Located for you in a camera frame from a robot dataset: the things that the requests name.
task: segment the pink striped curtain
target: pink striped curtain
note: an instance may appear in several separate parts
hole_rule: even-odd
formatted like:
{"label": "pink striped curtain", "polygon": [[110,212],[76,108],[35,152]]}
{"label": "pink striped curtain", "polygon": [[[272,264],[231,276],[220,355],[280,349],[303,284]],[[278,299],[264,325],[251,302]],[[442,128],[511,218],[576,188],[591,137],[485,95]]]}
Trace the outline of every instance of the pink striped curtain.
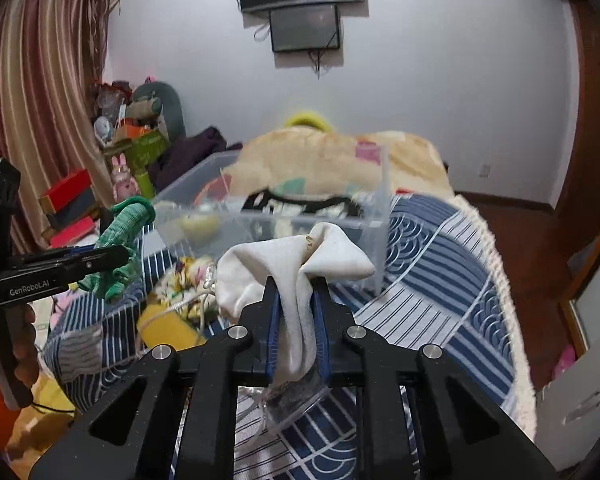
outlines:
{"label": "pink striped curtain", "polygon": [[0,156],[22,174],[11,229],[21,252],[46,246],[38,197],[71,171],[86,168],[97,198],[112,200],[90,121],[85,1],[0,0]]}

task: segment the black handheld device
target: black handheld device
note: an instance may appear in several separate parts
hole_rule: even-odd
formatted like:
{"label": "black handheld device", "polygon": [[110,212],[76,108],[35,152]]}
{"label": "black handheld device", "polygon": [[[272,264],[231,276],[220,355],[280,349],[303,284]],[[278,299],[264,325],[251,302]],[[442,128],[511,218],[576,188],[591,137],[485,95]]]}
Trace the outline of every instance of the black handheld device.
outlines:
{"label": "black handheld device", "polygon": [[27,329],[25,306],[30,301],[64,292],[87,274],[126,264],[124,247],[62,248],[13,256],[11,216],[17,210],[20,172],[0,158],[0,390],[11,410],[29,406],[30,390],[14,375],[18,361],[13,341]]}

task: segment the black gripper frame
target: black gripper frame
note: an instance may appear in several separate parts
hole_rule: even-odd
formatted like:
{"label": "black gripper frame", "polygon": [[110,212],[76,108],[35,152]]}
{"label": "black gripper frame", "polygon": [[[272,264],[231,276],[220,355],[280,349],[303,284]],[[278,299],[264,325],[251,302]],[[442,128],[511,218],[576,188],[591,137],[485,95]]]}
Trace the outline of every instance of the black gripper frame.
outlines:
{"label": "black gripper frame", "polygon": [[128,261],[124,247],[61,248],[13,256],[11,216],[18,210],[20,172],[0,158],[0,392],[10,410],[33,402],[31,391],[15,375],[14,342],[29,327],[26,304],[64,292],[87,274],[113,270]]}
{"label": "black gripper frame", "polygon": [[[415,478],[401,386],[420,478],[557,478],[446,351],[393,346],[357,327],[350,310],[331,300],[325,279],[312,285],[318,371],[330,387],[356,389],[358,479]],[[237,387],[272,381],[279,322],[280,297],[270,277],[262,301],[242,311],[246,331],[230,328],[180,352],[164,345],[148,352],[40,458],[30,480],[169,479],[190,386],[174,480],[231,479]]]}

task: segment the wall outlet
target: wall outlet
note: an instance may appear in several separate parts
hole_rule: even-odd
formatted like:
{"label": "wall outlet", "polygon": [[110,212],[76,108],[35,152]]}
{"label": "wall outlet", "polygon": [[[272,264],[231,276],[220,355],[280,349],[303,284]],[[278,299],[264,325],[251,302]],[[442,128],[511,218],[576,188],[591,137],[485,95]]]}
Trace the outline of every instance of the wall outlet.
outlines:
{"label": "wall outlet", "polygon": [[483,164],[480,166],[480,171],[478,172],[478,176],[480,178],[487,178],[491,173],[491,164]]}

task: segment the stuffed animal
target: stuffed animal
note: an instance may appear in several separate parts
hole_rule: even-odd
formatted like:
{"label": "stuffed animal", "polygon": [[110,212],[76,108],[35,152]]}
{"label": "stuffed animal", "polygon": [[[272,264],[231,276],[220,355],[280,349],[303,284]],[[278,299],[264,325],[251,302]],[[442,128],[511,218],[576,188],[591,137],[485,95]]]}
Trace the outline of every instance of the stuffed animal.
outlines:
{"label": "stuffed animal", "polygon": [[131,175],[131,170],[126,165],[124,153],[120,153],[120,163],[114,156],[111,158],[111,179],[113,180],[113,200],[120,203],[129,197],[140,195],[140,187]]}

